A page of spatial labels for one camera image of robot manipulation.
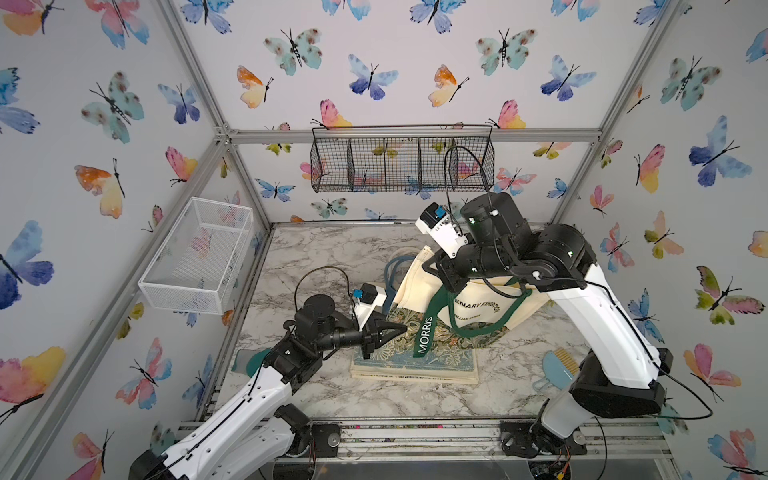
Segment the green handled canvas tote bag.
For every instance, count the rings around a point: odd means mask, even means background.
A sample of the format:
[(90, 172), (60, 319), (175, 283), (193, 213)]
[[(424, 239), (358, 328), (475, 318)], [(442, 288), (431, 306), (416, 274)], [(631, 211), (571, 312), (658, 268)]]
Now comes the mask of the green handled canvas tote bag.
[(428, 246), (416, 254), (393, 297), (395, 307), (421, 315), (413, 335), (415, 358), (436, 354), (446, 345), (484, 348), (550, 301), (514, 277), (471, 280), (460, 293), (451, 293), (423, 269), (432, 256)]

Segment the blue handled canvas tote bag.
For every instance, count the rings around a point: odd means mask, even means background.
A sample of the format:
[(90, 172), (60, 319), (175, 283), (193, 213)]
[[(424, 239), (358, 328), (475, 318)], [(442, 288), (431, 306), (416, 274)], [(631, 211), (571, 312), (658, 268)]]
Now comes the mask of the blue handled canvas tote bag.
[[(415, 256), (405, 255), (393, 258), (390, 264), (387, 265), (385, 272), (390, 278), (393, 278), (396, 268), (404, 264), (410, 266)], [(476, 357), (472, 349), (459, 349), (446, 345), (439, 349), (436, 354), (430, 354), (425, 358), (415, 358), (412, 352), (413, 335), (416, 331), (416, 321), (420, 318), (421, 315), (419, 313), (399, 309), (392, 302), (387, 319), (391, 322), (406, 325), (408, 327), (407, 332), (375, 351), (370, 359), (364, 359), (359, 353), (355, 354), (352, 363), (362, 363), (363, 365), (384, 368), (454, 369), (463, 371), (477, 369), (478, 371)]]

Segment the starry night canvas tote bag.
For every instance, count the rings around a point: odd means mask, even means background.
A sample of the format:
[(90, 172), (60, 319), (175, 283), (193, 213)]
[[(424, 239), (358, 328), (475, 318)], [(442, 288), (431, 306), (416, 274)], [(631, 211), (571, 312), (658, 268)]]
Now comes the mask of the starry night canvas tote bag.
[(362, 363), (352, 363), (350, 374), (358, 379), (376, 379), (398, 382), (431, 382), (476, 385), (479, 383), (477, 369), (463, 371), (454, 369), (415, 369), (415, 368), (384, 368), (368, 366)]

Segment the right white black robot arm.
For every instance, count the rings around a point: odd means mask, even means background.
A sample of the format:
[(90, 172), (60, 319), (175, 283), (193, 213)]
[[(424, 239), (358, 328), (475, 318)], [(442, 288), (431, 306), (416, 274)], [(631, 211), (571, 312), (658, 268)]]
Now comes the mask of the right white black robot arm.
[(532, 289), (569, 316), (590, 346), (578, 375), (541, 407), (535, 421), (501, 431), (504, 453), (532, 459), (571, 453), (574, 435), (591, 418), (662, 417), (673, 356), (651, 345), (615, 299), (583, 234), (567, 224), (531, 230), (511, 195), (487, 192), (461, 209), (464, 234), (449, 208), (430, 204), (417, 228), (439, 246), (424, 270), (440, 279), (439, 294), (454, 305), (472, 279), (516, 281), (521, 303)]

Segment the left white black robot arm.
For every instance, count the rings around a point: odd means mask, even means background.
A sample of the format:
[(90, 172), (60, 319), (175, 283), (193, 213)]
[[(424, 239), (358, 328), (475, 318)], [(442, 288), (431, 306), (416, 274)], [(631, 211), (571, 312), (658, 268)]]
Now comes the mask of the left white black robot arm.
[(248, 382), (192, 433), (159, 454), (142, 453), (129, 478), (245, 479), (280, 457), (313, 460), (313, 422), (294, 405), (294, 394), (332, 353), (358, 347), (369, 357), (407, 331), (372, 304), (363, 310), (358, 323), (338, 312), (331, 297), (311, 296)]

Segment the green rubber glove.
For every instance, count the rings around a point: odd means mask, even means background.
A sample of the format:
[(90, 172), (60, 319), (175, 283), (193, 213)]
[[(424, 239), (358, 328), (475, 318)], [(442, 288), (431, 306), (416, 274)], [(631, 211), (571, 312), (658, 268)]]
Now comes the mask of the green rubber glove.
[(270, 348), (238, 349), (235, 352), (231, 372), (245, 375), (247, 377), (254, 376), (260, 369), (264, 359), (270, 353), (270, 351)]

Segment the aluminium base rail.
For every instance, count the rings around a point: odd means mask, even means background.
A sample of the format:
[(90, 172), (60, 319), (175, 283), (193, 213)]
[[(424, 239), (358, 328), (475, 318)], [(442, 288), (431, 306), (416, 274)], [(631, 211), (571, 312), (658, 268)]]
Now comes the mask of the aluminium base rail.
[[(516, 460), (514, 451), (527, 444), (531, 417), (465, 419), (319, 420), (304, 437), (320, 459), (363, 461)], [(652, 419), (589, 420), (573, 437), (551, 452), (537, 444), (531, 461), (670, 460), (671, 449)]]

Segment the white mesh wall basket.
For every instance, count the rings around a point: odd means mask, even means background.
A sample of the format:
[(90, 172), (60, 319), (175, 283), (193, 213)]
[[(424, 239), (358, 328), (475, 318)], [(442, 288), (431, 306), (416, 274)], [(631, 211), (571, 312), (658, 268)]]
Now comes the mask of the white mesh wall basket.
[(247, 206), (191, 198), (139, 279), (156, 309), (222, 314), (254, 233)]

